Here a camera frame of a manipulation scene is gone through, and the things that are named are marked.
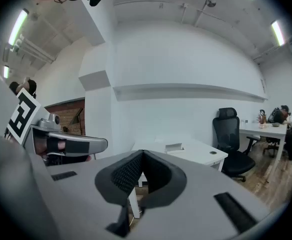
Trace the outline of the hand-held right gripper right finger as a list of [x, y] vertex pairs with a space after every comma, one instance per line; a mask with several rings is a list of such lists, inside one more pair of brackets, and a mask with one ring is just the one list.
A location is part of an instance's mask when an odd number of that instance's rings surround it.
[[[286, 209], [274, 211], [243, 186], [215, 168], [172, 155], [162, 159], [181, 168], [187, 183], [181, 195], [169, 206], [148, 209], [135, 227], [137, 240], [259, 240], [270, 239], [269, 230]], [[221, 207], [215, 195], [229, 193], [256, 221], [241, 233]]]

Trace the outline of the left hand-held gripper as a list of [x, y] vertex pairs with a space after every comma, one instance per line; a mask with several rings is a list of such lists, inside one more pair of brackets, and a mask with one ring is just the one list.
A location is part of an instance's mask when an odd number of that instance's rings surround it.
[[[49, 113], [26, 88], [22, 87], [16, 97], [19, 104], [8, 122], [4, 138], [19, 143], [28, 154], [60, 159], [61, 153], [66, 157], [81, 157], [102, 153], [108, 148], [105, 138], [60, 132], [60, 117]], [[65, 142], [62, 152], [61, 141]]]

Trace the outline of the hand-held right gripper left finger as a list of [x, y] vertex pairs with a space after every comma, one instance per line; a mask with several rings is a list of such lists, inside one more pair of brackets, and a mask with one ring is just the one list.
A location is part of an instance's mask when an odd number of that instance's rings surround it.
[[142, 240], [143, 222], [130, 229], [128, 197], [134, 180], [124, 190], [116, 176], [139, 168], [144, 153], [120, 154], [97, 161], [46, 167], [31, 154], [40, 195], [34, 216], [41, 240]]

